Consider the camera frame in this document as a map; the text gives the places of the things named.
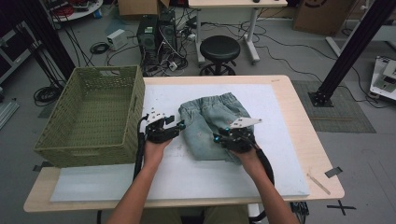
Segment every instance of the forearm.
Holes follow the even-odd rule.
[[[131,187],[116,206],[106,224],[137,224],[142,217],[145,201],[149,195],[157,168],[143,167]]]
[[[262,198],[262,204],[264,205],[269,223],[298,223],[297,218],[285,204],[282,197],[267,177],[264,169],[258,169],[251,177]]]

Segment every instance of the white board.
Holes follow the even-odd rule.
[[[154,107],[180,120],[179,106],[204,96],[232,92],[252,118],[262,119],[254,134],[271,162],[276,188],[284,196],[309,195],[285,121],[270,85],[147,85],[143,115]],[[133,164],[63,168],[52,202],[119,200],[132,183]],[[148,200],[259,197],[241,165],[226,161],[196,161],[175,138],[165,149]]]

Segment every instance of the computer tower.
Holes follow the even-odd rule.
[[[158,47],[160,45],[158,16],[144,15],[139,22],[136,35],[143,64],[158,64],[160,60],[158,55]]]
[[[177,51],[175,11],[165,9],[159,18],[160,39],[163,41],[164,52]]]

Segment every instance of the wooden table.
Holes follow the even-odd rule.
[[[324,173],[332,169],[326,152],[305,113],[296,91],[286,76],[231,76],[231,77],[149,77],[148,85],[175,84],[270,84],[275,92],[281,113],[289,130],[291,142],[305,175],[310,195],[289,197],[286,201],[310,201],[340,199],[344,190],[337,176],[328,178]],[[43,168],[25,202],[26,212],[50,212],[70,210],[98,210],[114,208],[118,202],[51,203],[50,197],[60,174],[59,168]],[[203,206],[233,203],[259,203],[260,198],[219,200],[147,202],[146,207]]]
[[[247,35],[244,35],[244,39],[247,43],[247,47],[250,52],[250,56],[252,57],[252,64],[258,62],[260,60],[259,54],[257,53],[256,48],[253,45],[252,37],[254,33],[254,28],[256,26],[256,19],[258,16],[259,8],[261,7],[285,7],[288,4],[286,0],[261,0],[259,3],[254,3],[253,0],[190,0],[189,6],[192,8],[197,8],[196,11],[196,19],[197,19],[197,29],[196,29],[196,38],[195,38],[195,46],[197,49],[198,55],[198,63],[202,64],[205,62],[204,56],[202,56],[200,51],[201,46],[201,18],[200,11],[202,8],[208,7],[251,7],[250,14],[250,26],[248,28]]]

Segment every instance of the cardboard box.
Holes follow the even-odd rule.
[[[169,7],[170,0],[119,0],[121,16],[159,14],[162,7]]]
[[[357,0],[304,0],[293,29],[318,35],[336,35]]]

